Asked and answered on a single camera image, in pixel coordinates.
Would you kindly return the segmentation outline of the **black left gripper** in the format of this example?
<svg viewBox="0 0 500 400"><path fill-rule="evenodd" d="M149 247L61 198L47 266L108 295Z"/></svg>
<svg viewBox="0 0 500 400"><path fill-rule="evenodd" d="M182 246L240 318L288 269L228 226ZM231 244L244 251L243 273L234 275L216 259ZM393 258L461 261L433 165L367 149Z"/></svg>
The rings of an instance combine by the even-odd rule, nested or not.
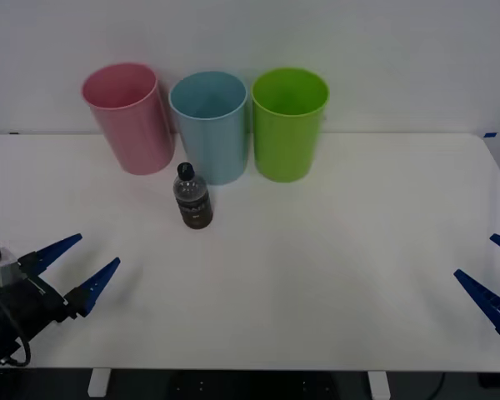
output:
<svg viewBox="0 0 500 400"><path fill-rule="evenodd" d="M88 280L62 295L40 274L83 238L77 233L18 259L23 278L0 285L0 301L9 311L27 340L37 336L49 323L67 318L85 318L120 265L114 258Z"/></svg>

